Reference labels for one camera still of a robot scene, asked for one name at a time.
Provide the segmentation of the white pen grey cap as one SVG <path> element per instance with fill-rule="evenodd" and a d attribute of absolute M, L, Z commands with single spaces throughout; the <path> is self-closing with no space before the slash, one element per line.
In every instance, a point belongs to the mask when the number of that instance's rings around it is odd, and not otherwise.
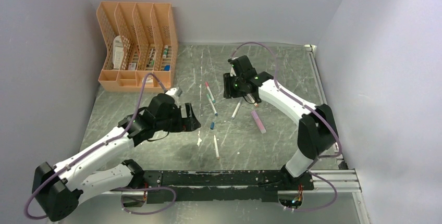
<path fill-rule="evenodd" d="M 236 106 L 235 106 L 235 108 L 234 108 L 234 111 L 233 111 L 233 113 L 232 113 L 232 115 L 231 115 L 231 119 L 235 119 L 235 117 L 236 117 L 236 115 L 237 115 L 237 113 L 238 113 L 238 110 L 239 110 L 239 108 L 240 108 L 240 106 L 241 106 L 241 104 L 242 104 L 242 101 L 243 101 L 243 99 L 241 98 L 241 99 L 237 102 L 237 104 L 236 104 Z"/>

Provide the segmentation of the white pen orange tip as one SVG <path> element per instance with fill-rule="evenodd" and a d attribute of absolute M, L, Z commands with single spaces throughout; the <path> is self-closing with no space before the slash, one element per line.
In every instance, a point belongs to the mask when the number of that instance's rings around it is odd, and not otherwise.
<path fill-rule="evenodd" d="M 220 159 L 220 153 L 219 153 L 219 147 L 218 147 L 218 139 L 216 137 L 216 135 L 213 136 L 213 141 L 214 141 L 214 150 L 215 150 L 215 155 L 216 155 L 216 159 Z"/>

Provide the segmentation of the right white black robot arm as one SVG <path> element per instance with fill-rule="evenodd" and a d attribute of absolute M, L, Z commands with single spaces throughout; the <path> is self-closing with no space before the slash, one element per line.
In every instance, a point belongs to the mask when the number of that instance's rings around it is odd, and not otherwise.
<path fill-rule="evenodd" d="M 319 106 L 286 90 L 267 72 L 246 76 L 225 73 L 224 98 L 246 97 L 267 102 L 288 116 L 298 127 L 297 150 L 281 169 L 281 183 L 289 190 L 301 183 L 320 156 L 337 143 L 338 133 L 331 108 Z"/>

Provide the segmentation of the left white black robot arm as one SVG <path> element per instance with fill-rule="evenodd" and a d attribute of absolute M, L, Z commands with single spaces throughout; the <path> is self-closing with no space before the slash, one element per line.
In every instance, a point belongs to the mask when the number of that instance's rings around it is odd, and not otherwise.
<path fill-rule="evenodd" d="M 176 103 L 176 90 L 154 96 L 147 107 L 136 105 L 108 134 L 80 153 L 54 165 L 47 162 L 36 167 L 32 194 L 26 202 L 36 200 L 44 211 L 43 219 L 60 221 L 69 216 L 83 202 L 109 190 L 128 187 L 136 191 L 144 184 L 144 170 L 132 159 L 114 168 L 99 171 L 109 160 L 129 151 L 144 141 L 153 141 L 159 131 L 167 134 L 192 132 L 201 127 L 191 103 L 185 104 L 185 115 Z"/>

